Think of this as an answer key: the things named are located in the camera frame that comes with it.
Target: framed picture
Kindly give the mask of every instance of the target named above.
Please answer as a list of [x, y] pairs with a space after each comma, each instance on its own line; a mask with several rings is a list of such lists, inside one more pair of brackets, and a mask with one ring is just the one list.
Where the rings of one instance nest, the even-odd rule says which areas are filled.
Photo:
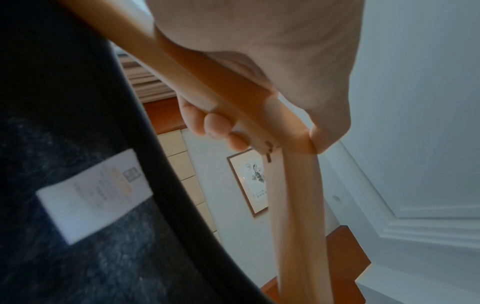
[[227, 160], [253, 217], [267, 210], [269, 204], [262, 156], [249, 149], [227, 157]]

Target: white label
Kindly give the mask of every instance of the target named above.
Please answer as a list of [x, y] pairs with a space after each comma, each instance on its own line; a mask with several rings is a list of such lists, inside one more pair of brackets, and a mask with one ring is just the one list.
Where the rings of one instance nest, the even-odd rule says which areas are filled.
[[36, 194], [69, 245], [107, 227], [153, 195], [133, 149]]

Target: white wall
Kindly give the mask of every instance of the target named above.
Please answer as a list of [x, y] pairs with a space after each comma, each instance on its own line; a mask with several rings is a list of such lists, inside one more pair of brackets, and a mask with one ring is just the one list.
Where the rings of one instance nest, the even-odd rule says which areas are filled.
[[[227, 161], [235, 153], [224, 142], [189, 130], [182, 135], [223, 247], [257, 286], [263, 286], [277, 275], [268, 211], [252, 217]], [[340, 225], [330, 207], [325, 221], [327, 233]]]

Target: tile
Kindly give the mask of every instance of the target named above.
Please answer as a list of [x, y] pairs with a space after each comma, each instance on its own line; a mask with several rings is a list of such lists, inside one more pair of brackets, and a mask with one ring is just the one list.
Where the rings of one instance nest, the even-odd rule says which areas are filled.
[[217, 228], [215, 227], [214, 219], [212, 219], [212, 215], [210, 214], [210, 210], [209, 210], [209, 206], [207, 205], [207, 202], [201, 203], [196, 208], [200, 212], [200, 214], [203, 217], [203, 220], [205, 221], [205, 223], [210, 228], [210, 231], [211, 232], [216, 231]]
[[213, 236], [216, 238], [216, 240], [217, 240], [220, 244], [222, 243], [222, 241], [220, 240], [220, 236], [219, 236], [219, 232], [218, 232], [218, 231], [215, 231], [215, 232], [213, 233]]
[[187, 150], [180, 130], [157, 135], [157, 138], [167, 157]]
[[181, 181], [181, 183], [185, 188], [185, 191], [188, 193], [191, 201], [195, 205], [198, 205], [205, 201], [204, 194], [202, 192], [202, 189], [200, 189], [200, 184], [196, 176], [184, 179], [183, 181]]
[[195, 175], [188, 152], [169, 156], [168, 161], [179, 180], [184, 180]]

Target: human hand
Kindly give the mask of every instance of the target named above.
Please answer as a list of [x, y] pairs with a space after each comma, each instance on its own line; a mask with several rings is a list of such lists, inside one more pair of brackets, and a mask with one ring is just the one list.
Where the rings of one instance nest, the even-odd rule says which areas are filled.
[[[304, 109], [322, 153], [350, 128], [349, 77], [360, 38], [363, 0], [146, 0], [170, 40]], [[248, 147], [232, 124], [182, 96], [180, 111], [195, 134]]]

